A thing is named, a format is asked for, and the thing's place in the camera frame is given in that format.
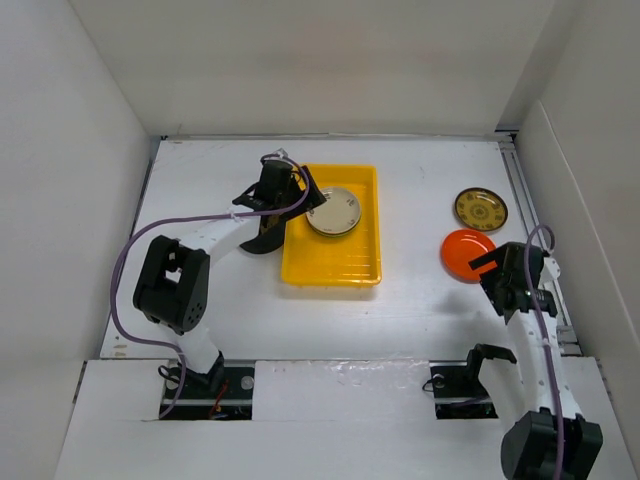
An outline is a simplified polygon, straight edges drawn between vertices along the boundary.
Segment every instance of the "purple cable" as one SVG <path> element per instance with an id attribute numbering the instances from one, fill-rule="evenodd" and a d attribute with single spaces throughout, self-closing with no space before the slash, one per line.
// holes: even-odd
<path id="1" fill-rule="evenodd" d="M 166 417 L 167 414 L 171 410 L 173 410 L 173 407 L 175 407 L 176 402 L 180 398 L 180 394 L 182 393 L 182 389 L 184 388 L 184 382 L 187 377 L 187 359 L 185 358 L 184 353 L 182 352 L 182 349 L 178 345 L 175 345 L 169 342 L 162 342 L 160 340 L 148 340 L 146 338 L 136 337 L 134 335 L 131 335 L 129 332 L 127 332 L 122 326 L 122 323 L 120 322 L 120 317 L 118 316 L 118 306 L 116 305 L 116 297 L 118 294 L 118 285 L 120 283 L 120 275 L 122 274 L 122 269 L 124 268 L 124 263 L 127 259 L 127 254 L 129 253 L 129 250 L 131 249 L 133 244 L 136 241 L 138 241 L 140 237 L 142 237 L 142 235 L 147 233 L 149 230 L 153 230 L 154 228 L 159 227 L 161 225 L 167 225 L 169 223 L 189 223 L 189 222 L 202 222 L 202 221 L 211 221 L 211 220 L 229 220 L 233 217 L 263 217 L 266 215 L 282 215 L 283 213 L 287 213 L 291 210 L 298 208 L 300 205 L 302 205 L 302 202 L 304 202 L 307 196 L 309 195 L 309 178 L 307 177 L 306 172 L 302 168 L 300 168 L 300 165 L 298 165 L 296 162 L 291 160 L 289 157 L 280 156 L 278 154 L 265 155 L 264 157 L 261 158 L 261 160 L 281 160 L 293 165 L 295 168 L 298 169 L 298 172 L 300 172 L 300 175 L 302 176 L 302 179 L 304 181 L 305 188 L 304 188 L 304 193 L 302 194 L 302 197 L 300 197 L 300 199 L 297 202 L 295 202 L 293 205 L 289 207 L 279 208 L 276 210 L 267 210 L 264 212 L 243 212 L 243 213 L 236 213 L 233 216 L 230 213 L 222 213 L 218 215 L 200 215 L 196 217 L 175 217 L 175 218 L 165 218 L 162 220 L 158 220 L 156 222 L 150 223 L 146 227 L 141 228 L 139 231 L 137 231 L 135 234 L 131 236 L 129 241 L 125 243 L 124 247 L 122 247 L 122 250 L 118 255 L 118 259 L 116 260 L 116 264 L 113 267 L 113 273 L 111 274 L 111 284 L 109 286 L 109 304 L 111 308 L 111 318 L 113 319 L 113 324 L 115 325 L 116 330 L 118 330 L 120 335 L 122 335 L 124 338 L 126 338 L 130 342 L 141 343 L 143 345 L 155 345 L 158 347 L 170 348 L 171 350 L 175 351 L 178 354 L 178 358 L 180 359 L 180 365 L 182 366 L 182 369 L 180 372 L 180 381 L 178 383 L 178 388 L 173 397 L 173 400 L 171 400 L 171 403 L 169 404 L 169 406 L 159 415 L 159 418 Z"/>
<path id="2" fill-rule="evenodd" d="M 536 319 L 538 320 L 538 326 L 540 327 L 540 333 L 542 334 L 542 338 L 544 341 L 544 356 L 547 361 L 547 372 L 549 374 L 549 384 L 551 385 L 551 395 L 553 398 L 553 407 L 556 410 L 556 418 L 557 418 L 557 428 L 558 428 L 558 447 L 556 450 L 556 468 L 553 472 L 553 479 L 560 480 L 562 476 L 562 462 L 564 460 L 564 420 L 562 416 L 562 403 L 560 401 L 560 391 L 558 390 L 558 380 L 556 379 L 556 372 L 553 368 L 553 358 L 551 356 L 551 346 L 549 345 L 549 332 L 547 331 L 547 326 L 544 323 L 544 319 L 542 318 L 542 309 L 540 308 L 540 303 L 538 303 L 538 299 L 535 294 L 535 289 L 533 288 L 533 280 L 531 279 L 531 271 L 529 270 L 529 256 L 531 254 L 531 247 L 533 245 L 533 239 L 536 234 L 540 230 L 546 230 L 549 234 L 551 245 L 549 248 L 553 250 L 556 239 L 553 234 L 553 230 L 548 225 L 537 225 L 529 234 L 527 238 L 527 244 L 524 248 L 524 274 L 525 279 L 527 281 L 527 288 L 531 293 L 531 300 L 533 301 L 533 308 L 536 312 Z"/>

